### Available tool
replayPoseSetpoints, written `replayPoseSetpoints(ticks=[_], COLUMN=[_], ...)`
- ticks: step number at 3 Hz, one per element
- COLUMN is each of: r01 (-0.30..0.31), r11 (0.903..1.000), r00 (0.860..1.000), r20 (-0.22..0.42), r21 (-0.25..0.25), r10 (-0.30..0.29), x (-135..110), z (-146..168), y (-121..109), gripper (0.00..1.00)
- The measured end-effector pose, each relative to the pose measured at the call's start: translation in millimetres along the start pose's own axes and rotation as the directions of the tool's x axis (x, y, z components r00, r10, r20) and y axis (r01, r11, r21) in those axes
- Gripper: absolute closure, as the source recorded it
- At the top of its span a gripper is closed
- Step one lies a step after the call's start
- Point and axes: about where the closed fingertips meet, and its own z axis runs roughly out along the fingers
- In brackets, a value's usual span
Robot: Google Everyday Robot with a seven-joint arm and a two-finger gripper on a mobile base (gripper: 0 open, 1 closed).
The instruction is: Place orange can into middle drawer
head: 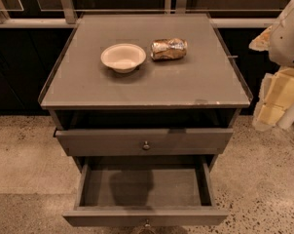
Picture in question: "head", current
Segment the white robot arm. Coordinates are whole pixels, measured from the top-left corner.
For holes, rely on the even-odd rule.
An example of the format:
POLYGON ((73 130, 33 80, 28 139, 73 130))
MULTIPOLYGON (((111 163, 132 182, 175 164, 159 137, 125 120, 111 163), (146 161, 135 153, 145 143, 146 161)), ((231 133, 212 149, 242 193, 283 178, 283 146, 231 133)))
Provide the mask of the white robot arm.
POLYGON ((294 0, 249 48, 267 51, 270 61, 279 66, 275 74, 266 73, 262 80, 252 125, 258 131, 274 126, 288 129, 294 122, 294 0))

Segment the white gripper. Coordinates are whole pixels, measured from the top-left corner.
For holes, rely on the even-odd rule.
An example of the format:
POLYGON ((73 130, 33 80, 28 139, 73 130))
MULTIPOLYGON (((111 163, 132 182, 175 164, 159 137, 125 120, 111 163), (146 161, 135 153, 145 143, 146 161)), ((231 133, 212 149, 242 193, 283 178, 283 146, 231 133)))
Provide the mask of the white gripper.
POLYGON ((248 48, 258 52, 269 50, 270 60, 281 66, 275 74, 266 73, 262 80, 253 127, 258 131, 272 127, 289 129, 294 123, 294 0, 248 48))

